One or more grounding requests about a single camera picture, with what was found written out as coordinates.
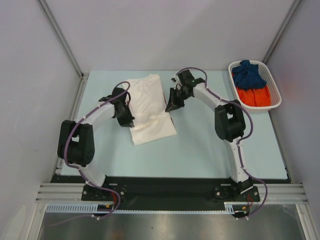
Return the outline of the white t shirt red print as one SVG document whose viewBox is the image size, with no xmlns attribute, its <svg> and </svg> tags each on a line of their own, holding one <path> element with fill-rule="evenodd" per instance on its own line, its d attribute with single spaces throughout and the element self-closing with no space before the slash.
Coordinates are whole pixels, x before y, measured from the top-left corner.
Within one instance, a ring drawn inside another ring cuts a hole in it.
<svg viewBox="0 0 320 240">
<path fill-rule="evenodd" d="M 166 112 L 166 99 L 161 78 L 149 74 L 143 78 L 128 79 L 131 97 L 129 109 L 134 117 L 130 129 L 135 146 L 175 136 L 176 128 L 170 113 Z"/>
</svg>

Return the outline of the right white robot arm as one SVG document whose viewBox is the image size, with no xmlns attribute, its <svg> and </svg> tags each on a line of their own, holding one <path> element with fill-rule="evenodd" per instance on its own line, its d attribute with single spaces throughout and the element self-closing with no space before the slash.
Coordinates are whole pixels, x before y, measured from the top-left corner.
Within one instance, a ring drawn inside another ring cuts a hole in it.
<svg viewBox="0 0 320 240">
<path fill-rule="evenodd" d="M 195 78 L 189 68 L 180 70 L 174 78 L 176 83 L 170 88 L 166 112 L 178 110 L 185 106 L 185 100 L 196 98 L 214 112 L 214 129 L 228 151 L 231 166 L 230 194 L 242 201 L 253 188 L 253 179 L 246 172 L 243 147 L 246 123 L 244 109 L 238 100 L 222 99 L 217 93 L 208 88 L 205 78 Z"/>
</svg>

